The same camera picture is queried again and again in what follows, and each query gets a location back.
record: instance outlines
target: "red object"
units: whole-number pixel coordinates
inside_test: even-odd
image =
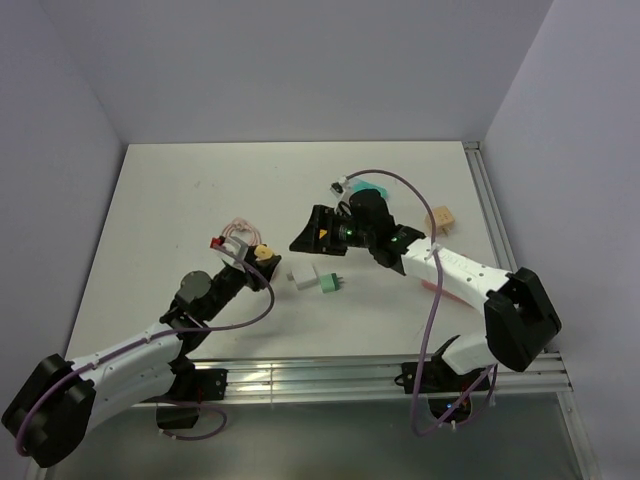
[[[209,248],[219,247],[220,245],[222,245],[222,242],[224,242],[222,237],[213,237],[211,239],[211,245],[209,245]]]

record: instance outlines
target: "wooden block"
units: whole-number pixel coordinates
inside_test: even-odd
[[[442,207],[433,209],[433,216],[436,220],[436,235],[440,235],[441,233],[448,235],[449,230],[451,230],[453,224],[456,222],[453,214],[443,205]],[[425,217],[424,223],[427,226],[427,233],[431,233],[431,220],[429,219],[429,215]]]

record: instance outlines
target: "blue object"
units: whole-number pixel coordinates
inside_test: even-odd
[[[387,194],[386,188],[374,185],[373,183],[365,182],[364,180],[356,180],[352,188],[354,192],[359,192],[360,190],[378,190],[382,198],[384,198],[385,200],[389,196]]]

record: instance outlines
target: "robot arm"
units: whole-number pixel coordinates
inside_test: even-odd
[[[339,209],[315,205],[291,251],[345,255],[348,247],[367,248],[383,267],[436,283],[433,249],[437,248],[444,289],[484,316],[483,331],[450,339],[425,367],[427,374],[431,369],[444,378],[443,388],[452,377],[495,363],[524,371],[560,331],[551,301],[531,270],[499,270],[432,245],[424,233],[397,225],[376,190],[351,193],[340,184],[332,189],[340,195]]]
[[[281,260],[264,245],[249,247],[233,237],[214,243],[267,281]],[[17,436],[36,402],[50,395],[23,429],[26,455],[47,468],[75,450],[91,429],[131,405],[160,395],[197,398],[195,367],[186,355],[210,333],[206,322],[245,286],[265,288],[237,260],[221,257],[225,266],[215,277],[202,271],[187,274],[169,311],[144,332],[102,352],[71,361],[56,354],[38,364],[2,416],[2,424]],[[73,378],[51,394],[51,387],[67,376]]]

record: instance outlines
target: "green block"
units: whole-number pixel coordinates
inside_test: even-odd
[[[321,275],[319,277],[320,280],[320,288],[322,289],[322,293],[330,293],[335,292],[336,290],[340,290],[340,279],[338,275],[335,273],[329,273],[328,275]]]

